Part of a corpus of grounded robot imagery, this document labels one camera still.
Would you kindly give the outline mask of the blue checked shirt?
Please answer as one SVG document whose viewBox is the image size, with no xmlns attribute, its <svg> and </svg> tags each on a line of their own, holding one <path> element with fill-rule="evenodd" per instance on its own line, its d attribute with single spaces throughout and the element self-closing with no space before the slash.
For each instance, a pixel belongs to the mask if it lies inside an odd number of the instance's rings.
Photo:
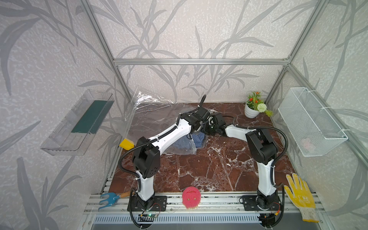
<svg viewBox="0 0 368 230">
<path fill-rule="evenodd" d="M 208 137 L 202 132 L 188 134 L 174 142 L 166 153 L 176 155 L 196 155 L 198 149 L 204 148 Z"/>
</svg>

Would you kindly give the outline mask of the clear vacuum bag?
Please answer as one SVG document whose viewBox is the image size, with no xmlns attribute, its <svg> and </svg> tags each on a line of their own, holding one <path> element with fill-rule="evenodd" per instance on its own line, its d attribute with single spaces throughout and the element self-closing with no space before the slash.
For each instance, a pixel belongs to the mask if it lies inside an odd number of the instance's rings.
<svg viewBox="0 0 368 230">
<path fill-rule="evenodd" d="M 137 143 L 142 136 L 159 134 L 176 122 L 179 114 L 194 110 L 197 104 L 178 103 L 138 87 L 127 104 L 118 131 L 122 137 Z"/>
</svg>

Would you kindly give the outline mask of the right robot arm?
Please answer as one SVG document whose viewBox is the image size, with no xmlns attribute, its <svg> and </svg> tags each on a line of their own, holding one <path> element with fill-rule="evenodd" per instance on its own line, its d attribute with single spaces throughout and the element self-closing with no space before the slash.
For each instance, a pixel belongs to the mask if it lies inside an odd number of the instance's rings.
<svg viewBox="0 0 368 230">
<path fill-rule="evenodd" d="M 285 145 L 280 154 L 278 154 L 277 144 L 269 130 L 278 132 L 284 139 Z M 277 188 L 282 184 L 275 183 L 275 165 L 285 155 L 288 148 L 288 138 L 283 131 L 269 126 L 244 127 L 227 124 L 222 113 L 209 115 L 201 131 L 211 136 L 218 134 L 246 141 L 258 168 L 256 205 L 261 210 L 268 210 L 275 202 L 279 202 Z"/>
</svg>

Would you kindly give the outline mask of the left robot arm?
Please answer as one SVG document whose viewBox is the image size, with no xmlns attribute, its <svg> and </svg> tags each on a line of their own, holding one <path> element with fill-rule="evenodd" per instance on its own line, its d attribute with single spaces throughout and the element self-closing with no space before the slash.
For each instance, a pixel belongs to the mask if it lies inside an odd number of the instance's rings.
<svg viewBox="0 0 368 230">
<path fill-rule="evenodd" d="M 161 154 L 182 137 L 201 130 L 209 117 L 209 111 L 203 108 L 206 95 L 203 95 L 196 109 L 179 114 L 176 122 L 160 134 L 149 139 L 142 137 L 136 146 L 120 156 L 118 167 L 121 171 L 132 174 L 138 181 L 138 189 L 131 190 L 129 211 L 133 211 L 133 201 L 147 210 L 154 206 L 154 176 L 161 165 Z"/>
</svg>

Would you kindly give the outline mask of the potted flower plant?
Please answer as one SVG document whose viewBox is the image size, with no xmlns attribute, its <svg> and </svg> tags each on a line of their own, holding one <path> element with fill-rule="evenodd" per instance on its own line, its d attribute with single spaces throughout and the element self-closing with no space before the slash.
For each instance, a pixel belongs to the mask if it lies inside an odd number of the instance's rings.
<svg viewBox="0 0 368 230">
<path fill-rule="evenodd" d="M 244 112 L 247 118 L 255 118 L 260 113 L 264 113 L 268 117 L 272 117 L 274 114 L 273 111 L 268 109 L 264 100 L 261 99 L 260 92 L 252 92 L 252 94 L 248 96 Z"/>
</svg>

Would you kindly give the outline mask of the yellow scraper tool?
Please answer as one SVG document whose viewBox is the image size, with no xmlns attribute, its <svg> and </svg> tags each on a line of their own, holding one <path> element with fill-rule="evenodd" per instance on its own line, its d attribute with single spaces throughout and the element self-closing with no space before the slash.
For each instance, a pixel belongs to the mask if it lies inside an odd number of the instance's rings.
<svg viewBox="0 0 368 230">
<path fill-rule="evenodd" d="M 131 150 L 135 147 L 134 143 L 131 140 L 124 139 L 120 144 L 119 147 L 123 148 L 124 150 Z"/>
</svg>

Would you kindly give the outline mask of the pink round sponge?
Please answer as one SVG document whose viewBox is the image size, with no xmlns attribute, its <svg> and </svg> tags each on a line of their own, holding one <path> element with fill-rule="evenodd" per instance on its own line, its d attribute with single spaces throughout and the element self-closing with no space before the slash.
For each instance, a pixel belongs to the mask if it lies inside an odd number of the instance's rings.
<svg viewBox="0 0 368 230">
<path fill-rule="evenodd" d="M 187 209 L 196 208 L 201 201 L 201 192 L 193 187 L 187 187 L 182 193 L 182 203 Z"/>
</svg>

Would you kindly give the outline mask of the small circuit board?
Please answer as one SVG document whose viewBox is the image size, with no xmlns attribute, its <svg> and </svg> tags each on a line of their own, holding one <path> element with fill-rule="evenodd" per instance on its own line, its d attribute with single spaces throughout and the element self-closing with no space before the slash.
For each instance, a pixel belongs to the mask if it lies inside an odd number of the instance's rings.
<svg viewBox="0 0 368 230">
<path fill-rule="evenodd" d="M 153 222 L 156 218 L 159 217 L 159 215 L 160 215 L 159 213 L 148 213 L 148 214 L 143 213 L 139 216 L 139 220 L 141 222 Z"/>
</svg>

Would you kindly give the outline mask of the yellow work glove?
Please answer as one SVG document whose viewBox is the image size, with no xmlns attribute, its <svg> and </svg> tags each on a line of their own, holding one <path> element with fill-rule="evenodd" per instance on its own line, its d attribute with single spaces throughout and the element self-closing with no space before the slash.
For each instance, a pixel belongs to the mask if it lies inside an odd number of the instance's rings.
<svg viewBox="0 0 368 230">
<path fill-rule="evenodd" d="M 284 190 L 293 205 L 299 209 L 302 220 L 318 223 L 316 205 L 307 182 L 302 180 L 296 173 L 287 174 L 286 179 L 288 186 L 284 186 Z"/>
</svg>

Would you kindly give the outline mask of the blue plastic clip tool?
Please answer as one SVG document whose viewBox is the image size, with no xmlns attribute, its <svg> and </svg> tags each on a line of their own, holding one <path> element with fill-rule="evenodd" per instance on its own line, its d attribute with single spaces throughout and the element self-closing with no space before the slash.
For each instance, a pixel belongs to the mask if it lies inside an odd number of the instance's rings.
<svg viewBox="0 0 368 230">
<path fill-rule="evenodd" d="M 99 207 L 98 211 L 113 206 L 120 199 L 120 195 L 114 192 L 109 192 L 106 194 L 102 194 L 100 198 L 104 198 L 99 202 L 99 204 L 103 204 L 103 206 Z"/>
</svg>

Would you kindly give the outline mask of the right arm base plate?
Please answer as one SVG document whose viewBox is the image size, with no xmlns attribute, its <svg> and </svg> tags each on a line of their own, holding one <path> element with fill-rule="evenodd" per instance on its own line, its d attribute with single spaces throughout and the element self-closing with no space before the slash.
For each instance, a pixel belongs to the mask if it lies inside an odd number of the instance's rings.
<svg viewBox="0 0 368 230">
<path fill-rule="evenodd" d="M 245 211 L 276 213 L 277 211 L 281 211 L 282 208 L 282 202 L 280 200 L 262 208 L 258 202 L 257 195 L 241 196 L 239 202 L 243 205 Z"/>
</svg>

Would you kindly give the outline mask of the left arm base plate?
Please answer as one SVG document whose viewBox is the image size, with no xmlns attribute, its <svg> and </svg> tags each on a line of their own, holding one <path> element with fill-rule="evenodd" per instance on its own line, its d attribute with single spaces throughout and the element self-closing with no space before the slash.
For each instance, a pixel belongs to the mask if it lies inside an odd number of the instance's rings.
<svg viewBox="0 0 368 230">
<path fill-rule="evenodd" d="M 138 195 L 132 196 L 129 199 L 128 211 L 138 212 L 138 211 L 166 211 L 167 196 L 155 195 L 151 197 L 148 201 L 144 201 Z"/>
</svg>

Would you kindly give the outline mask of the clear plastic wall shelf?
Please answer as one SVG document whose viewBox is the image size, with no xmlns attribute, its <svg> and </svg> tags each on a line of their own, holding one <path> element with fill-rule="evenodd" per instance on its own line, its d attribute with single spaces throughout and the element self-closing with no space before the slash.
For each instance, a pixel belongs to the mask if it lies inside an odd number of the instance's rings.
<svg viewBox="0 0 368 230">
<path fill-rule="evenodd" d="M 86 90 L 41 150 L 52 156 L 83 156 L 114 102 L 112 93 Z"/>
</svg>

